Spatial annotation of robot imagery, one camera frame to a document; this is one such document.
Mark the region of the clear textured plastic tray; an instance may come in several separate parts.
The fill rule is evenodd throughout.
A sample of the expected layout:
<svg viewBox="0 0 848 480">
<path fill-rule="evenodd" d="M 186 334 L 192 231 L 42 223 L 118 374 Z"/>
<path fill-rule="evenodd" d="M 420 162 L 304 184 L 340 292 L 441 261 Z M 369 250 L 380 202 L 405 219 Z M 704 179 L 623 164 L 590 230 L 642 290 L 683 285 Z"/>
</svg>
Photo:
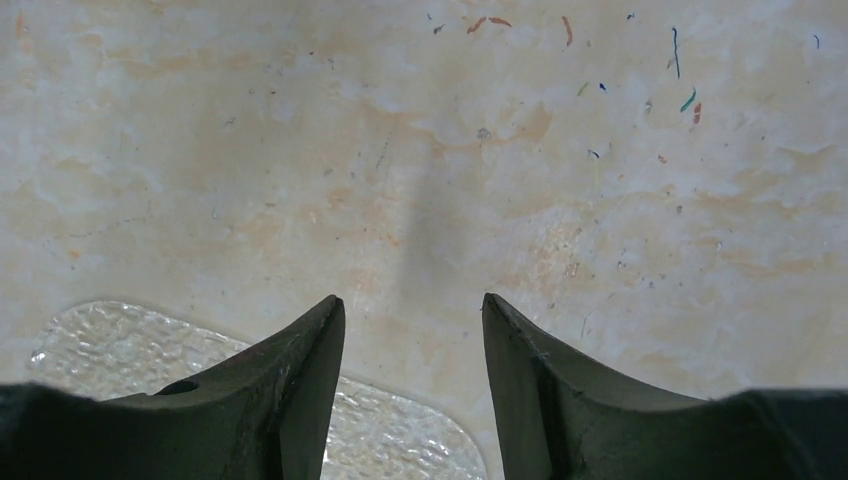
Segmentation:
<svg viewBox="0 0 848 480">
<path fill-rule="evenodd" d="M 248 348 L 248 343 L 142 306 L 93 301 L 51 319 L 37 336 L 30 377 L 105 400 L 154 393 Z M 443 412 L 341 377 L 324 479 L 484 479 L 482 454 Z"/>
</svg>

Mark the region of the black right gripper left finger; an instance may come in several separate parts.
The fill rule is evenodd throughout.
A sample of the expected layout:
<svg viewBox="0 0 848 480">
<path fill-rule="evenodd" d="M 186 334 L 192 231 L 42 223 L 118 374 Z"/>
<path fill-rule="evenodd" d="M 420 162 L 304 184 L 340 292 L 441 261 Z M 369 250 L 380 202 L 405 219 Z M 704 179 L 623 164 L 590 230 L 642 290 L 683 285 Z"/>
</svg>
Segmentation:
<svg viewBox="0 0 848 480">
<path fill-rule="evenodd" d="M 153 395 L 107 402 L 129 479 L 317 479 L 345 336 L 330 295 L 289 326 Z"/>
</svg>

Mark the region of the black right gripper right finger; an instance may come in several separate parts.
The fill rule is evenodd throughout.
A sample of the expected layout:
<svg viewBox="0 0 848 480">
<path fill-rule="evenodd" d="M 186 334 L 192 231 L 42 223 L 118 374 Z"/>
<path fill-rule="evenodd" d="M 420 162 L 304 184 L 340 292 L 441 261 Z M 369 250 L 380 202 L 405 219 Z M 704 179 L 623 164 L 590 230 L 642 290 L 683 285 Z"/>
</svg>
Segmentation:
<svg viewBox="0 0 848 480">
<path fill-rule="evenodd" d="M 634 379 L 556 339 L 501 296 L 482 305 L 508 479 L 722 479 L 705 402 Z"/>
</svg>

